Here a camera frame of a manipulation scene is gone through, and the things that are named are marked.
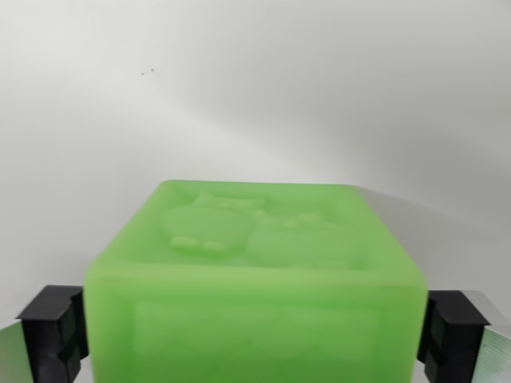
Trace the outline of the gripper right finger with silver black pad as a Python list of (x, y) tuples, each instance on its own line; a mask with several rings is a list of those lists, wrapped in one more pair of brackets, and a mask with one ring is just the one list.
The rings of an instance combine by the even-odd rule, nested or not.
[(480, 291), (429, 292), (417, 360), (429, 382), (510, 382), (510, 319)]

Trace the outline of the gripper left finger with silver black pad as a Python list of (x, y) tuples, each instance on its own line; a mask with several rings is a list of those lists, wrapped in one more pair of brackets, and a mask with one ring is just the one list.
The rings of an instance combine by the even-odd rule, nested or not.
[(1, 328), (2, 382), (74, 382), (88, 355), (82, 286), (43, 287)]

